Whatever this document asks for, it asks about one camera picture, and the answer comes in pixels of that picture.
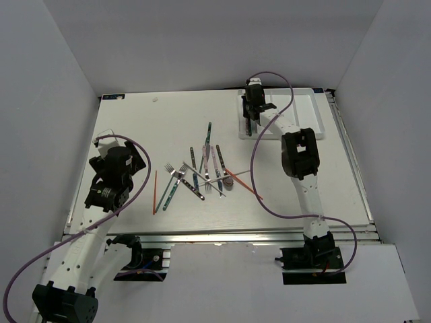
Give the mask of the teal handled knife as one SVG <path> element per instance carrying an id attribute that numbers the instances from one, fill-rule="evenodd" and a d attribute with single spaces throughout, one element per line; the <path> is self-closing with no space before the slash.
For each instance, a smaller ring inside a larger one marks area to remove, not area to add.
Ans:
<path id="1" fill-rule="evenodd" d="M 205 158 L 206 158 L 206 160 L 208 160 L 209 153 L 210 153 L 211 126 L 212 126 L 212 123 L 209 122 L 208 126 L 207 126 L 207 136 L 206 136 L 206 140 L 205 140 Z"/>

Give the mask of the dark handled spoon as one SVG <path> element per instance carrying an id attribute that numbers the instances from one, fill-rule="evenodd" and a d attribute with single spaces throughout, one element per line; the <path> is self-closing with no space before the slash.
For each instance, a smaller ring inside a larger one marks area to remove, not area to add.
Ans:
<path id="1" fill-rule="evenodd" d="M 225 166 L 224 159 L 223 159 L 222 152 L 221 152 L 219 145 L 216 145 L 216 150 L 217 150 L 218 157 L 220 160 L 220 165 L 222 167 L 223 175 L 226 175 L 227 174 L 226 173 L 226 166 Z M 226 179 L 222 180 L 222 183 L 224 185 L 224 188 L 227 191 L 231 191 L 233 189 L 234 181 L 232 178 L 226 178 Z"/>

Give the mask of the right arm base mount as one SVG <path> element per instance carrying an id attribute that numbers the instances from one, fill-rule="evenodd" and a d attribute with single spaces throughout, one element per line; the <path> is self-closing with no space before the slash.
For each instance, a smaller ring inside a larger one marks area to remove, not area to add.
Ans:
<path id="1" fill-rule="evenodd" d="M 345 273 L 336 273 L 344 266 L 339 247 L 316 262 L 304 248 L 281 248 L 275 262 L 282 268 L 284 285 L 343 285 Z"/>

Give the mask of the teal handled spoon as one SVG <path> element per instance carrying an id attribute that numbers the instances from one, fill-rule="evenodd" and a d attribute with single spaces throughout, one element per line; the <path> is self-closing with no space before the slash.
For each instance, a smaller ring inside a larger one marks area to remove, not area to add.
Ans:
<path id="1" fill-rule="evenodd" d="M 251 137 L 253 133 L 253 130 L 251 127 L 251 120 L 249 117 L 245 118 L 245 133 L 248 137 Z"/>

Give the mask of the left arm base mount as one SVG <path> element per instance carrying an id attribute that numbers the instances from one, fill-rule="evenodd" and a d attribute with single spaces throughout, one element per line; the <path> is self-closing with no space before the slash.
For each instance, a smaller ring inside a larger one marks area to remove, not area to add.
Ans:
<path id="1" fill-rule="evenodd" d="M 105 250 L 124 245 L 130 249 L 130 261 L 116 275 L 114 281 L 163 281 L 170 263 L 170 251 L 162 248 L 143 247 L 141 239 L 134 235 L 108 238 Z"/>

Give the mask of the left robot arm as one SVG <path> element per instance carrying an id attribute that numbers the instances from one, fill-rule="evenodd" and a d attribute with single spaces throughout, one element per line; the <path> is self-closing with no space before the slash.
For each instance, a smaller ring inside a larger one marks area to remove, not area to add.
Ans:
<path id="1" fill-rule="evenodd" d="M 123 234 L 110 240 L 106 235 L 132 200 L 133 175 L 146 164 L 130 140 L 100 145 L 98 151 L 89 160 L 96 174 L 84 201 L 82 236 L 70 243 L 48 283 L 38 284 L 32 293 L 43 322 L 93 322 L 103 284 L 143 260 L 138 237 Z"/>

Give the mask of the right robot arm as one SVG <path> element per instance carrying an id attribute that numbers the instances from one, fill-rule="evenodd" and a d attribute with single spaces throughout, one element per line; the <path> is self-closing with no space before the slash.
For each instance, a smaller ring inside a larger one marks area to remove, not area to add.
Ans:
<path id="1" fill-rule="evenodd" d="M 301 214 L 291 218 L 303 220 L 304 261 L 312 268 L 328 267 L 335 241 L 323 217 L 317 180 L 320 158 L 313 129 L 294 125 L 274 104 L 266 102 L 260 83 L 245 86 L 242 103 L 243 116 L 262 128 L 252 150 L 251 176 L 258 144 L 269 131 L 281 143 L 282 168 L 292 181 L 300 203 Z"/>

